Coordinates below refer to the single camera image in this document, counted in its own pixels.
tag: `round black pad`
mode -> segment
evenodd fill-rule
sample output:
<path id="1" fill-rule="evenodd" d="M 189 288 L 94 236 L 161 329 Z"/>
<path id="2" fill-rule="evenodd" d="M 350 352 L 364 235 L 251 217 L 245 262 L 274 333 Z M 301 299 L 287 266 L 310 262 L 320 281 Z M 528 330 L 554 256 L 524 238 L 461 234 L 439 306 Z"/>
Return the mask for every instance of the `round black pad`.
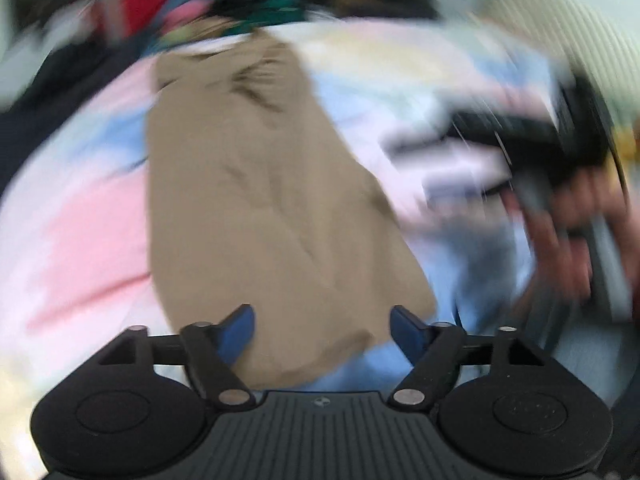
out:
<path id="1" fill-rule="evenodd" d="M 447 395 L 438 425 L 468 460 L 505 476 L 534 478 L 595 466 L 612 428 L 607 407 L 581 384 L 529 388 L 491 376 Z"/>
<path id="2" fill-rule="evenodd" d="M 510 430 L 542 435 L 566 422 L 564 404 L 555 397 L 537 392 L 515 392 L 495 401 L 494 415 Z"/>
<path id="3" fill-rule="evenodd" d="M 33 412 L 31 434 L 50 470 L 142 476 L 180 456 L 204 423 L 204 402 L 183 384 L 101 365 L 79 368 L 49 392 Z"/>

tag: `tan cloth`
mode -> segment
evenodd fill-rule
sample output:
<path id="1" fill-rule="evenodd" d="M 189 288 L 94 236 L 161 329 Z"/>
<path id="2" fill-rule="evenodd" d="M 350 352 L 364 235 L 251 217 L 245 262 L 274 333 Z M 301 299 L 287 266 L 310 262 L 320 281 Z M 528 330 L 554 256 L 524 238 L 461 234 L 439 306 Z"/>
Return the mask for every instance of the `tan cloth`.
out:
<path id="1" fill-rule="evenodd" d="M 296 56 L 257 32 L 210 57 L 165 54 L 148 117 L 151 268 L 175 328 L 241 303 L 252 388 L 314 380 L 434 311 L 375 178 L 349 154 Z"/>
<path id="2" fill-rule="evenodd" d="M 164 46 L 171 46 L 190 41 L 210 40 L 220 37 L 228 28 L 237 24 L 238 22 L 234 20 L 218 16 L 200 18 L 166 33 L 160 38 L 160 43 Z"/>

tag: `clothing item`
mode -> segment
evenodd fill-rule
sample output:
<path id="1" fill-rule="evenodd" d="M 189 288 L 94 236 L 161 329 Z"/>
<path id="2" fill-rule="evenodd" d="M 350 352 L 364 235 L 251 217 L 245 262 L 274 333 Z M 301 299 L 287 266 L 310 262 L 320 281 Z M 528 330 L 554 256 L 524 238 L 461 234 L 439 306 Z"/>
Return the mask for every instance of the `clothing item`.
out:
<path id="1" fill-rule="evenodd" d="M 125 29 L 124 35 L 128 37 L 147 28 L 167 1 L 122 0 L 121 12 Z M 105 25 L 107 13 L 108 9 L 105 10 L 100 2 L 96 2 L 92 7 L 92 19 L 96 29 L 101 33 L 105 33 L 105 28 L 108 28 Z"/>
<path id="2" fill-rule="evenodd" d="M 434 298 L 375 177 L 338 138 L 293 52 L 264 32 L 165 54 L 147 122 L 151 270 L 174 328 L 257 312 L 236 371 L 306 383 L 389 340 Z"/>
<path id="3" fill-rule="evenodd" d="M 185 4 L 170 10 L 162 22 L 162 33 L 167 34 L 174 28 L 197 20 L 209 10 L 211 3 L 212 0 L 189 0 Z"/>
<path id="4" fill-rule="evenodd" d="M 146 34 L 117 49 L 100 41 L 72 44 L 51 54 L 32 85 L 0 114 L 0 197 L 22 164 L 96 92 L 138 58 Z"/>
<path id="5" fill-rule="evenodd" d="M 0 59 L 0 112 L 7 111 L 31 85 L 51 53 L 90 36 L 92 28 L 83 17 L 84 7 L 85 2 L 64 7 L 51 17 L 44 30 L 30 27 L 15 38 Z"/>
<path id="6" fill-rule="evenodd" d="M 295 0 L 214 0 L 207 15 L 238 21 L 224 36 L 246 34 L 256 27 L 305 21 L 304 10 Z"/>
<path id="7" fill-rule="evenodd" d="M 434 0 L 330 0 L 336 16 L 377 16 L 379 18 L 413 18 L 435 20 L 438 11 Z"/>
<path id="8" fill-rule="evenodd" d="M 193 41 L 218 38 L 229 27 L 236 24 L 229 18 L 200 18 L 181 27 L 174 28 L 160 38 L 160 45 L 169 47 Z"/>

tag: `green cloth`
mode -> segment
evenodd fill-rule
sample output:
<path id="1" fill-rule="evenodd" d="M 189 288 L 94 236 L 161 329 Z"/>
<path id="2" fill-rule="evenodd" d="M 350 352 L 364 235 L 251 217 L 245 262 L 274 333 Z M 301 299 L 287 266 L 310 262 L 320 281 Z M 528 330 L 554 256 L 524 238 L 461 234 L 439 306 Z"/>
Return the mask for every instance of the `green cloth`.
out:
<path id="1" fill-rule="evenodd" d="M 254 28 L 304 21 L 305 11 L 296 0 L 267 0 L 259 10 L 249 15 L 246 20 L 228 28 L 222 36 L 246 34 Z"/>

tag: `logo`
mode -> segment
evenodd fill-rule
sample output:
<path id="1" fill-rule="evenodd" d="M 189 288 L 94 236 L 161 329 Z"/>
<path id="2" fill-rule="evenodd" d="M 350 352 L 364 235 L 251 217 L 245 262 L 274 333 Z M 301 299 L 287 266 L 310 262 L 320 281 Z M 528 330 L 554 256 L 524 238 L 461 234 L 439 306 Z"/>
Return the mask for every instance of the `logo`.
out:
<path id="1" fill-rule="evenodd" d="M 325 408 L 329 404 L 331 404 L 331 401 L 329 399 L 327 399 L 326 397 L 318 397 L 317 399 L 314 400 L 314 404 L 318 408 Z"/>

